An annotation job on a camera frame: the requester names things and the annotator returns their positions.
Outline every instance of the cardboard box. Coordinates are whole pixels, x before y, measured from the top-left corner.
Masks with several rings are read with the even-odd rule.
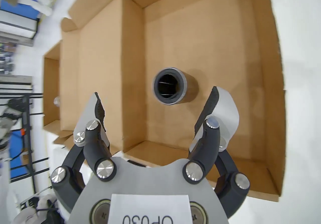
[[[76,0],[69,15],[57,84],[62,131],[74,129],[96,91],[111,145],[134,161],[166,165],[188,156],[194,124],[220,86],[239,111],[228,151],[251,181],[249,195],[278,201],[285,103],[270,0]],[[152,80],[165,67],[196,78],[194,101],[166,106],[154,98]],[[213,168],[207,179],[215,186],[218,176]]]

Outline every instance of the white label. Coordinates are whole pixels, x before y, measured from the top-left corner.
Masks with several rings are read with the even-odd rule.
[[[108,223],[193,224],[188,195],[113,194]]]

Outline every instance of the white table surface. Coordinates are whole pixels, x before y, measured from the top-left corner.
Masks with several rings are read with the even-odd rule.
[[[42,55],[61,39],[59,22],[68,17],[67,11],[73,1],[57,0],[53,15],[40,25],[33,50],[20,49],[21,55],[30,57],[28,65],[32,67],[35,92],[42,92]],[[321,0],[272,0],[272,3],[286,89],[287,146],[283,194],[278,203],[248,197],[230,223],[320,223]],[[25,75],[22,72],[26,63],[22,61],[22,65],[17,65],[16,74]],[[35,156],[43,158],[47,151],[41,124],[33,136]],[[63,155],[59,154],[60,150],[54,150],[55,146],[49,144],[47,148],[50,165],[55,168],[59,164],[52,164],[52,161],[61,164]],[[48,186],[48,179],[39,177],[38,185],[40,189]]]

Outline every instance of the tube opening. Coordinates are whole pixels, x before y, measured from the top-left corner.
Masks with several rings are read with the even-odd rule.
[[[160,77],[157,83],[157,90],[163,98],[171,98],[179,92],[179,82],[173,75],[165,74]]]

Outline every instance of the gray gripper mount plate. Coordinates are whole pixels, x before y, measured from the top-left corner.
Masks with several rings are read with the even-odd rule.
[[[206,179],[197,185],[189,184],[183,177],[183,166],[188,159],[156,168],[144,168],[126,162],[120,157],[111,158],[117,166],[116,176],[110,182],[102,182],[93,176],[77,200],[68,224],[89,224],[93,206],[112,194],[140,195],[188,195],[206,211],[208,224],[228,224],[224,209]]]

